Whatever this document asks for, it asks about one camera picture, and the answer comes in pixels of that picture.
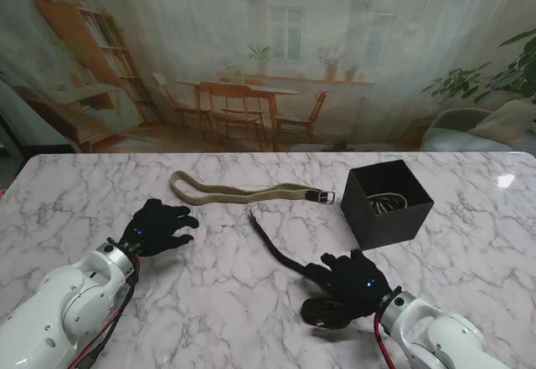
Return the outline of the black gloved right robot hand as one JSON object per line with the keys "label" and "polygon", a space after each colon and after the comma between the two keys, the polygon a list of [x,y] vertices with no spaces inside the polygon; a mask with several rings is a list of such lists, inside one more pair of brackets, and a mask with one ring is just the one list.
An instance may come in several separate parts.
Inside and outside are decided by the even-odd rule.
{"label": "black gloved right robot hand", "polygon": [[308,325],[341,329],[351,321],[376,313],[393,293],[376,264],[361,250],[349,256],[325,253],[322,264],[308,264],[304,276],[328,293],[327,298],[310,298],[301,306],[301,317]]}

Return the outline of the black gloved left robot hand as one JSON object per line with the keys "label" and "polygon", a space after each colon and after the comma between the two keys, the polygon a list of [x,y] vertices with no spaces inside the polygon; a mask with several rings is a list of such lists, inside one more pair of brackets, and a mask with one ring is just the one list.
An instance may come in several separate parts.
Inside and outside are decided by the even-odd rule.
{"label": "black gloved left robot hand", "polygon": [[138,256],[152,257],[188,244],[193,236],[177,232],[198,227],[199,221],[191,215],[190,208],[164,205],[160,199],[149,198],[127,224],[119,244],[138,245]]}

